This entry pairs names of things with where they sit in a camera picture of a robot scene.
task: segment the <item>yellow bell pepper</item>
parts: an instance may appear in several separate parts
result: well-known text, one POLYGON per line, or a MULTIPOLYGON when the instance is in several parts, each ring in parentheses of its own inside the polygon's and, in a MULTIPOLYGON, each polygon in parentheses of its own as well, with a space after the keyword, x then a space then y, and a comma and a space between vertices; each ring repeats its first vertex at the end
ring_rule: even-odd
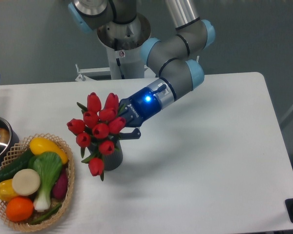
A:
POLYGON ((66 153, 49 139, 36 137, 30 141, 29 148, 34 155, 41 155, 44 152, 55 152, 60 156, 63 165, 68 162, 66 153))
POLYGON ((0 183, 0 199, 10 201, 19 196, 12 187, 12 179, 4 180, 0 183))

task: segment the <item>tulip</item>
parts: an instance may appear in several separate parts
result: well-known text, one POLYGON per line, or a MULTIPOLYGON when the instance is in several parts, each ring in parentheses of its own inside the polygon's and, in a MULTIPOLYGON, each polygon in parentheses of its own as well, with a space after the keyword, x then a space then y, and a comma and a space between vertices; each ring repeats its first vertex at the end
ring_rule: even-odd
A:
POLYGON ((118 112, 118 107, 118 96, 116 94, 110 93, 106 98, 104 109, 114 108, 116 112, 118 112))
POLYGON ((99 118, 101 121, 110 122, 115 119, 117 111, 114 108, 103 109, 99 112, 99 118))
POLYGON ((88 133, 80 133, 76 137, 76 143, 82 147, 86 148, 90 145, 91 143, 91 137, 88 133))
POLYGON ((105 123, 99 123, 92 129, 92 134, 97 139, 103 139, 108 136, 109 128, 105 123))
POLYGON ((73 134, 77 135, 84 131, 86 124, 81 119, 72 119, 67 123, 67 126, 73 134))
POLYGON ((84 122, 89 128, 94 128, 99 121, 99 116, 97 113, 92 111, 87 111, 84 113, 84 122))
POLYGON ((126 125, 126 120, 123 117, 117 117, 108 124, 109 132, 118 134, 126 125))
POLYGON ((95 157, 89 161, 88 167, 92 176, 99 176, 104 170, 104 163, 101 159, 95 157))
POLYGON ((103 141, 99 145, 99 151, 103 155, 110 155, 111 153, 113 153, 114 152, 114 143, 113 143, 113 141, 110 141, 110 140, 103 141))
POLYGON ((95 113, 101 110, 101 101, 96 93, 91 93, 87 97, 87 109, 88 111, 93 111, 95 113))

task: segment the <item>orange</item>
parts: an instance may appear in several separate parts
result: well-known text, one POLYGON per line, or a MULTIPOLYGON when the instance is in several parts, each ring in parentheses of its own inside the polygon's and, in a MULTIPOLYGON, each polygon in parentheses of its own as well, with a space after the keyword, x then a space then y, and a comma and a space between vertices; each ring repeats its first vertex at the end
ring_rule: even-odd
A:
POLYGON ((20 222, 28 219, 34 211, 33 202, 23 196, 13 198, 6 206, 5 214, 12 222, 20 222))

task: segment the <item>woven basket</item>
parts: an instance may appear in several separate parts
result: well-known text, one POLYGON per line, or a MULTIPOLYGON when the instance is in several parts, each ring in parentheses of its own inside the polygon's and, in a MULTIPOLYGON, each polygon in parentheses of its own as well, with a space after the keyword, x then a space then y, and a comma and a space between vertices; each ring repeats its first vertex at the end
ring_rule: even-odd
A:
POLYGON ((62 148, 67 156, 68 156, 68 166, 66 168, 66 173, 68 175, 68 189, 66 193, 66 197, 63 200, 56 200, 54 198, 51 198, 51 207, 54 207, 59 202, 62 203, 62 206, 58 210, 58 212, 54 215, 52 215, 48 220, 43 221, 40 224, 36 225, 29 225, 28 223, 43 215, 45 212, 36 212, 34 211, 33 215, 28 220, 25 220, 23 222, 11 222, 5 214, 5 209, 7 202, 0 200, 0 217, 4 221, 5 225, 12 228, 15 231, 21 231, 21 232, 35 232, 42 230, 44 228, 47 228, 54 224, 56 221, 60 219, 60 217, 65 213, 67 207, 69 206, 69 203, 72 198, 73 194, 73 188, 74 188, 74 178, 75 178, 75 167, 74 167, 74 159, 73 154, 69 146, 65 141, 63 141, 58 136, 54 136, 51 134, 35 134, 34 136, 29 136, 24 138, 24 140, 20 141, 19 143, 15 144, 11 150, 7 153, 7 155, 4 157, 4 160, 1 164, 0 169, 6 167, 9 163, 11 163, 13 160, 15 160, 17 157, 19 157, 28 147, 29 142, 35 138, 35 137, 44 137, 46 139, 49 139, 56 143, 60 148, 62 148))

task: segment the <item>tulip bouquet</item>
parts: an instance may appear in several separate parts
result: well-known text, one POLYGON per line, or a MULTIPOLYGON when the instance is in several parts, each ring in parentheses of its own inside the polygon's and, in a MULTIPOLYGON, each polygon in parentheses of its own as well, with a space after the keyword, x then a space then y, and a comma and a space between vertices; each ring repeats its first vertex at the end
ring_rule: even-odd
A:
POLYGON ((82 162, 88 164, 92 176, 100 176, 103 181, 105 156, 118 150, 119 133, 126 124, 126 120, 119 116, 124 106, 119 106, 118 96, 113 93, 107 96, 103 109, 95 93, 88 95, 87 106, 79 102, 77 105, 82 110, 83 119, 72 119, 67 123, 68 129, 76 136, 82 158, 87 147, 94 149, 82 162))

